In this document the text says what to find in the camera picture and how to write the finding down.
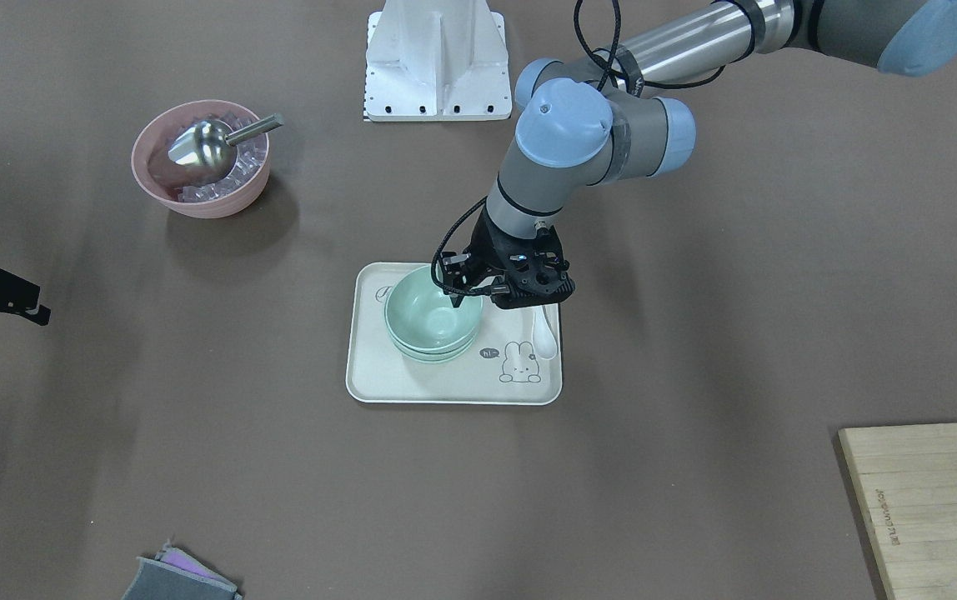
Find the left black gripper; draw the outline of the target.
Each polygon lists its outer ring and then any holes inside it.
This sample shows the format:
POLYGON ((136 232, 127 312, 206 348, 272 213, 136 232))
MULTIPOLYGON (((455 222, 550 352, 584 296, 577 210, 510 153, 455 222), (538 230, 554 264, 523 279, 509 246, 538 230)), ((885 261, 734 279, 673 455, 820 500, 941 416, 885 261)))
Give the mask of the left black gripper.
POLYGON ((491 300, 502 310, 562 303, 573 295, 574 280, 554 227, 523 239, 501 231, 482 209, 467 254, 436 254, 435 285, 451 301, 484 295, 493 278, 491 300))

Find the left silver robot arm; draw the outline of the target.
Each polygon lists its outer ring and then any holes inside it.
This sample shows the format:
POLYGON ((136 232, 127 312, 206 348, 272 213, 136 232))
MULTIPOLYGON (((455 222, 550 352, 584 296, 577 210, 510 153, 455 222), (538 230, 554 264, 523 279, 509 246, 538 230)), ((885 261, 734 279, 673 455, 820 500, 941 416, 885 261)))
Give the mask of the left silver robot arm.
POLYGON ((516 84, 515 137, 462 253, 437 247, 430 278, 459 307, 490 297, 503 310, 562 303, 569 277, 555 222, 574 190, 680 168, 697 128, 675 98, 646 88, 711 83, 731 63, 802 48, 921 77, 957 53, 957 1, 714 1, 573 63, 532 61, 516 84))

